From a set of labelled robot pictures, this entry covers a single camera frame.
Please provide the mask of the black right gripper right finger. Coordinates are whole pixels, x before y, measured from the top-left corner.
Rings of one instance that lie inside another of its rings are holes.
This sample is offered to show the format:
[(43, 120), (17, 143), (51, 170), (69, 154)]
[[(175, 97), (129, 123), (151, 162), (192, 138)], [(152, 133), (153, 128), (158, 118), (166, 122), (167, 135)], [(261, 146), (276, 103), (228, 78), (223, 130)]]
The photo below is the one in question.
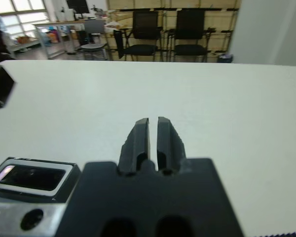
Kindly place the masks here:
[(157, 124), (158, 170), (164, 175), (175, 174), (179, 172), (185, 159), (185, 147), (176, 129), (168, 118), (159, 117)]

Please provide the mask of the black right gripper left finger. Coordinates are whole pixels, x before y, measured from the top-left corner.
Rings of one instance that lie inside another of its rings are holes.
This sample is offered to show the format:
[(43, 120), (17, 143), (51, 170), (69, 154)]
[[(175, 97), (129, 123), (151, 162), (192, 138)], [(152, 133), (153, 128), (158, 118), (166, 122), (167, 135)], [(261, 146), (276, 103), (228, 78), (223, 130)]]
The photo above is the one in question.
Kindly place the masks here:
[(123, 175), (136, 174), (150, 159), (149, 119), (136, 121), (121, 147), (118, 170)]

